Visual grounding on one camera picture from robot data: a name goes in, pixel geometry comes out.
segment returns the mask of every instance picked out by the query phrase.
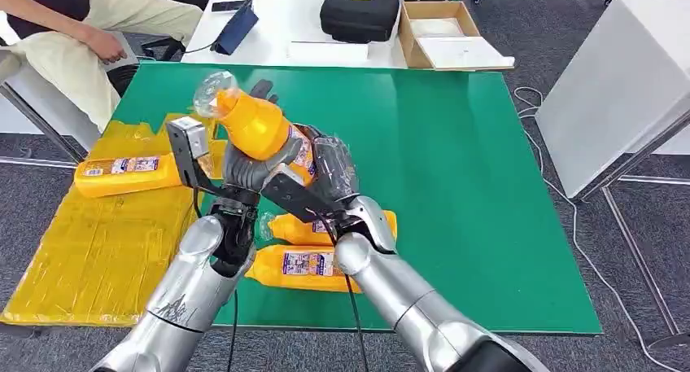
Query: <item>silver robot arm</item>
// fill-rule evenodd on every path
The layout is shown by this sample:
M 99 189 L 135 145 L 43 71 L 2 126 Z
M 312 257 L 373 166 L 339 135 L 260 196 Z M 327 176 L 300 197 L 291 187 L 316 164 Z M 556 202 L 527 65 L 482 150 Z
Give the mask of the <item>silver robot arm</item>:
M 127 337 L 93 372 L 184 371 L 202 334 L 251 266 L 253 244 L 237 272 L 229 276 L 212 254 L 223 243 L 223 225 L 214 216 L 198 219 L 180 242 L 177 256 L 151 295 L 146 312 Z
M 426 370 L 548 372 L 522 346 L 469 320 L 405 262 L 374 200 L 357 196 L 346 213 L 365 223 L 367 235 L 344 234 L 336 244 L 336 261 Z

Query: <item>black zipper case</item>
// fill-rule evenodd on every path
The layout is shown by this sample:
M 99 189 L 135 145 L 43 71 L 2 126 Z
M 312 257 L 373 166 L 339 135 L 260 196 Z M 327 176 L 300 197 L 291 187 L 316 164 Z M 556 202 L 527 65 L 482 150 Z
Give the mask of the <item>black zipper case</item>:
M 335 41 L 367 43 L 391 38 L 400 0 L 325 0 L 321 30 Z

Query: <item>gray carpet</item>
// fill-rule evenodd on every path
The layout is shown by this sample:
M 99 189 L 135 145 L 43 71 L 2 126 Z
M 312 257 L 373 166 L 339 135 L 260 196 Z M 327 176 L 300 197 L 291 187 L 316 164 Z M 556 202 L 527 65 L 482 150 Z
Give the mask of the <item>gray carpet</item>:
M 471 7 L 482 34 L 502 53 L 517 59 L 505 74 L 509 88 L 531 85 L 548 91 L 603 11 L 603 0 L 483 0 Z M 527 129 L 540 140 L 535 125 Z M 0 151 L 30 145 L 50 148 L 40 138 L 0 139 Z M 690 176 L 686 157 L 658 156 L 640 166 L 656 175 Z M 557 181 L 552 168 L 546 176 Z M 71 180 L 70 172 L 0 165 L 0 305 L 9 298 L 48 226 Z M 690 189 L 621 184 L 616 200 L 644 245 L 644 253 L 682 329 L 690 330 Z M 570 207 L 552 194 L 567 233 L 572 230 Z M 602 195 L 580 207 L 578 240 L 606 278 L 620 291 L 646 341 L 666 328 L 642 277 L 634 266 Z M 660 371 L 640 350 L 621 309 L 575 254 L 599 315 L 604 334 L 598 337 L 516 336 L 553 371 Z M 0 370 L 86 370 L 126 330 L 52 328 L 36 339 L 0 335 Z M 417 367 L 394 335 L 365 336 L 371 370 L 404 371 Z M 225 370 L 229 332 L 203 337 L 189 370 Z M 244 331 L 238 334 L 233 370 L 350 371 L 362 370 L 352 334 L 286 331 Z M 690 370 L 690 350 L 654 351 L 660 361 Z

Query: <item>beige pants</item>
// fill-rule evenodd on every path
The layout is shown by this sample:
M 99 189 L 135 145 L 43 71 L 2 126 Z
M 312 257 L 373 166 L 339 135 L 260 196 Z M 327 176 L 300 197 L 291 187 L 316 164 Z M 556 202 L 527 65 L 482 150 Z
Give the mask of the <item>beige pants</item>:
M 187 45 L 202 11 L 172 0 L 90 0 L 84 22 L 103 30 L 170 36 Z M 98 56 L 74 38 L 36 33 L 16 44 L 38 73 L 65 94 L 103 131 L 120 96 Z

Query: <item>orange bottle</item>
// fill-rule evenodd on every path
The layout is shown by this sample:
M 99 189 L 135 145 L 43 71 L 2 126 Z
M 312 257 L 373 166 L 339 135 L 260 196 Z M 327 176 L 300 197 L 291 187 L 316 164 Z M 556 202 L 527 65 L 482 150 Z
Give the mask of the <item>orange bottle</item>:
M 201 116 L 217 118 L 228 131 L 230 141 L 256 160 L 267 160 L 280 151 L 288 138 L 297 138 L 301 147 L 289 167 L 305 186 L 314 178 L 309 139 L 282 115 L 278 106 L 240 90 L 230 72 L 215 72 L 207 77 L 194 94 L 194 108 Z
M 347 292 L 345 274 L 335 263 L 333 247 L 275 244 L 256 252 L 246 277 L 267 287 Z M 354 281 L 352 291 L 361 293 Z
M 393 237 L 398 238 L 398 221 L 392 211 L 383 211 Z M 284 239 L 288 243 L 308 246 L 333 246 L 330 237 L 321 221 L 303 223 L 297 217 L 286 213 L 268 221 L 268 228 L 274 238 Z
M 76 167 L 74 173 L 74 186 L 90 198 L 181 184 L 172 153 L 86 160 Z

